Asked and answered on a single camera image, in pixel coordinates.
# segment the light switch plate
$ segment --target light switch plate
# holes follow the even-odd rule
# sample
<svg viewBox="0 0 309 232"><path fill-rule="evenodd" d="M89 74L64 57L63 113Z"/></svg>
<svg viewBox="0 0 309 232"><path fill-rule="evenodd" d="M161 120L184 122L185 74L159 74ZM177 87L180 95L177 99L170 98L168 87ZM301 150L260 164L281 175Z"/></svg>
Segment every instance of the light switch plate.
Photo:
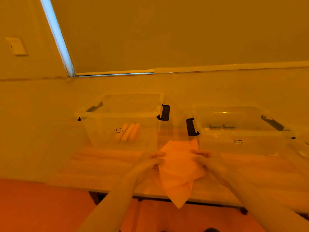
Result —
<svg viewBox="0 0 309 232"><path fill-rule="evenodd" d="M23 43L18 37L7 37L6 38L7 42L10 45L11 51L15 55L28 55Z"/></svg>

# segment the human arm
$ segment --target human arm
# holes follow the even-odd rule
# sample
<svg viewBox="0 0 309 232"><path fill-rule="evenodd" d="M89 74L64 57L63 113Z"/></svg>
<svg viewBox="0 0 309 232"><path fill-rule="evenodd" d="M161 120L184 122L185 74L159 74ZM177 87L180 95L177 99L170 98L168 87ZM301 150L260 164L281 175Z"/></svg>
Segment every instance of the human arm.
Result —
<svg viewBox="0 0 309 232"><path fill-rule="evenodd" d="M195 160L237 197L267 232L309 231L309 222L262 192L216 153L192 150Z"/></svg>
<svg viewBox="0 0 309 232"><path fill-rule="evenodd" d="M164 152L145 153L91 212L78 232L119 232L136 186L154 165L163 162Z"/></svg>

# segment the hand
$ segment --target hand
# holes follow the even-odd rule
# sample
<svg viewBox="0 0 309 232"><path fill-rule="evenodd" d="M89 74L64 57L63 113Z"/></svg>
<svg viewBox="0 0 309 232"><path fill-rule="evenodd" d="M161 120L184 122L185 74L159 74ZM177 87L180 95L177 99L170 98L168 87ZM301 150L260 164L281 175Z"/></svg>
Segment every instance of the hand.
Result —
<svg viewBox="0 0 309 232"><path fill-rule="evenodd" d="M165 152L146 152L140 157L130 171L130 173L137 177L137 185L144 180L146 172L151 170L154 166L164 163L164 159L161 158L163 156L166 156Z"/></svg>
<svg viewBox="0 0 309 232"><path fill-rule="evenodd" d="M194 157L196 162L206 166L208 171L219 183L226 187L228 186L226 178L230 172L230 168L220 154L197 149L191 150L191 152L197 154L197 156Z"/></svg>

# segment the clear plastic storage box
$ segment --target clear plastic storage box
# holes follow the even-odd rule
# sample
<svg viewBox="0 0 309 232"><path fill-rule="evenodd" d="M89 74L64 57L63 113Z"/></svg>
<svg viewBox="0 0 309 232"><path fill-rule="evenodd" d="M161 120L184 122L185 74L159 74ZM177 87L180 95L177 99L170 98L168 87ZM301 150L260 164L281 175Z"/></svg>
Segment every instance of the clear plastic storage box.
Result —
<svg viewBox="0 0 309 232"><path fill-rule="evenodd" d="M94 148L156 151L162 94L103 95L75 112Z"/></svg>
<svg viewBox="0 0 309 232"><path fill-rule="evenodd" d="M200 149L278 155L294 133L257 107L195 107Z"/></svg>

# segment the pink cloth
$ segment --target pink cloth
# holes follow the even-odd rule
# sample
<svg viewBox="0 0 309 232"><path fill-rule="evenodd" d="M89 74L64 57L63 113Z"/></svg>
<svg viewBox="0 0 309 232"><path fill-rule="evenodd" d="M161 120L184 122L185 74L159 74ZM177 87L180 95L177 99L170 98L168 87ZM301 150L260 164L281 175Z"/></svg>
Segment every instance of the pink cloth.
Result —
<svg viewBox="0 0 309 232"><path fill-rule="evenodd" d="M192 141L168 141L160 151L166 152L165 162L159 165L156 182L166 195L181 208L191 195L193 181L205 175L203 165L192 158L191 149L198 149L196 139Z"/></svg>

